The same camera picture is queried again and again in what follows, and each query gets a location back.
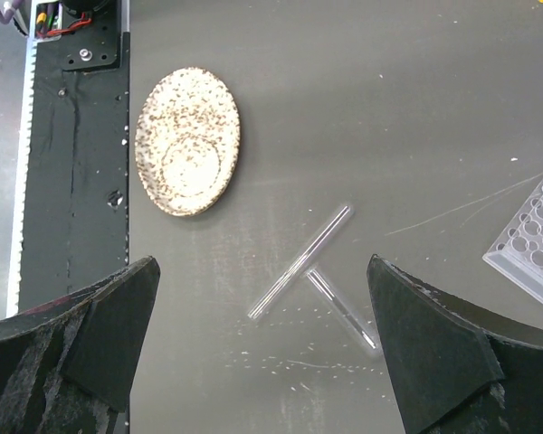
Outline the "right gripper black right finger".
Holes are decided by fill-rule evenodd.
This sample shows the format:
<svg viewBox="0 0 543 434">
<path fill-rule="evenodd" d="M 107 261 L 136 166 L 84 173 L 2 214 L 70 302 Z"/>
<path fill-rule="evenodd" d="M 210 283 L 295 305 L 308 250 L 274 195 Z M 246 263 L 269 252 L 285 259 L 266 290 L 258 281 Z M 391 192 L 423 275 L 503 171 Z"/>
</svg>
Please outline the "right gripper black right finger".
<svg viewBox="0 0 543 434">
<path fill-rule="evenodd" d="M 543 433 L 542 329 L 378 255 L 367 283 L 405 432 Z"/>
</svg>

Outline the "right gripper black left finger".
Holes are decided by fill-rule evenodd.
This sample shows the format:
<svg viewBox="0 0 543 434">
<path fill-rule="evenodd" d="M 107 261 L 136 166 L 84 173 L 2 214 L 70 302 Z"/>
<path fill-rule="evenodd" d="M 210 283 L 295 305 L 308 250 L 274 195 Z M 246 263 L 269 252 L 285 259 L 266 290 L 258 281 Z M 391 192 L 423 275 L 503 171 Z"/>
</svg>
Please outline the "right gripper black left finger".
<svg viewBox="0 0 543 434">
<path fill-rule="evenodd" d="M 0 320 L 0 433 L 111 433 L 155 305 L 151 256 Z"/>
</svg>

